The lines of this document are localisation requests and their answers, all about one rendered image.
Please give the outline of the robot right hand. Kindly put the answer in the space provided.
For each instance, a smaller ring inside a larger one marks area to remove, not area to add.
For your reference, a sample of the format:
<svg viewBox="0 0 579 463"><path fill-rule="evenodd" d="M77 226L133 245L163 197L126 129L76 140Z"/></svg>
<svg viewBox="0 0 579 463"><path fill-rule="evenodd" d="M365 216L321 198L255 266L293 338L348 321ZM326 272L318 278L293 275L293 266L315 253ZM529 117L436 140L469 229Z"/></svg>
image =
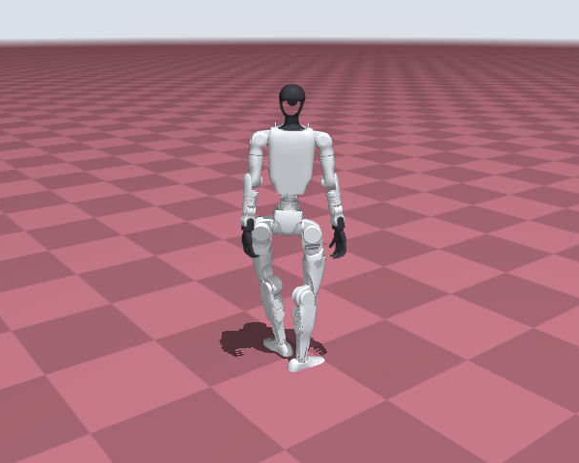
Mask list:
<svg viewBox="0 0 579 463"><path fill-rule="evenodd" d="M336 243L335 251L330 256L330 257L333 257L333 259L340 258L346 253L346 244L345 244L346 238L345 238L345 232L343 230L345 228L344 218L339 217L337 219L337 223L338 223L338 227L332 225L332 229L335 230L335 232L334 232L334 238L333 238L331 244L329 245L329 248L331 248L334 245L334 243Z"/></svg>

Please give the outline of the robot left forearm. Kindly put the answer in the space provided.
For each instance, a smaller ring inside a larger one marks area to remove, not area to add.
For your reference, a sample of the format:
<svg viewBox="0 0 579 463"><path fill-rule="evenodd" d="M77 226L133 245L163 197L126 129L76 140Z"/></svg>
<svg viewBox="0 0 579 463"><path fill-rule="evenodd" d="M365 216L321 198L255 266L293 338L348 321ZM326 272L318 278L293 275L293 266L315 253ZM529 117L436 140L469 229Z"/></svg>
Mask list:
<svg viewBox="0 0 579 463"><path fill-rule="evenodd" d="M249 174L245 174L243 178L243 196L244 200L240 223L243 227L247 228L247 220L249 218L252 218L254 220L255 226L257 197L259 196L259 192L257 190L252 189L252 179Z"/></svg>

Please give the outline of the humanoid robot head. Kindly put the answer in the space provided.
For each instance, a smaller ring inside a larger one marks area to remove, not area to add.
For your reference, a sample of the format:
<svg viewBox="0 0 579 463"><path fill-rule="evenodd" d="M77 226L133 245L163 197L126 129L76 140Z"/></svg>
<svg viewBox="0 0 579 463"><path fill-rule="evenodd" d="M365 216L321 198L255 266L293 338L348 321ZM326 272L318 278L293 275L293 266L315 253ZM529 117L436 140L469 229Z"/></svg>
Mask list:
<svg viewBox="0 0 579 463"><path fill-rule="evenodd" d="M303 131L301 129L306 129L299 124L298 115L300 114L305 100L304 90L295 84L288 84L282 88L279 94L280 107L283 115L285 116L285 123L278 127L279 129L284 129L285 131ZM296 114L288 115L284 111L283 101L287 101L290 106L294 106L297 101L300 101L300 107Z"/></svg>

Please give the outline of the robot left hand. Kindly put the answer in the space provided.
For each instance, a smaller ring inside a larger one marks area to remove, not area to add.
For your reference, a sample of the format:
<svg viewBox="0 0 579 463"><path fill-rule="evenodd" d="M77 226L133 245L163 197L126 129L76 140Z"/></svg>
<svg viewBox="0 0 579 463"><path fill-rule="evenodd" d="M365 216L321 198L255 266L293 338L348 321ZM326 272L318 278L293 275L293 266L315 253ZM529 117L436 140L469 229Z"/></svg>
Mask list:
<svg viewBox="0 0 579 463"><path fill-rule="evenodd" d="M251 231L254 230L254 220L252 218L249 218L247 220L247 228L241 226L241 229L243 230L242 244L243 244L244 253L247 254L250 258L259 257L259 255L256 255L254 253L254 250L252 247L253 239L252 239Z"/></svg>

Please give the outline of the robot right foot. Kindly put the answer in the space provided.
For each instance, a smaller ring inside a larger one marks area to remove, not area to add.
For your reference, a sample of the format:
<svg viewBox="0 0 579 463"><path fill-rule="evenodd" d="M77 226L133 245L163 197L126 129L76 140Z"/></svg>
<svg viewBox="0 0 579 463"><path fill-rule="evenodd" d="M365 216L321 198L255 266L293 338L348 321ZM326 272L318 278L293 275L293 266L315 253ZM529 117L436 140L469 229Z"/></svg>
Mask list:
<svg viewBox="0 0 579 463"><path fill-rule="evenodd" d="M305 355L304 355L304 358L305 358ZM296 372L296 371L299 371L299 370L304 369L304 368L311 368L311 367L317 366L325 361L322 357L319 357L319 356L314 357L314 356L308 356L307 355L307 359L308 359L307 362L306 361L300 362L299 357L291 359L289 361L287 370L291 371L291 372ZM301 358L301 360L302 360L302 358Z"/></svg>

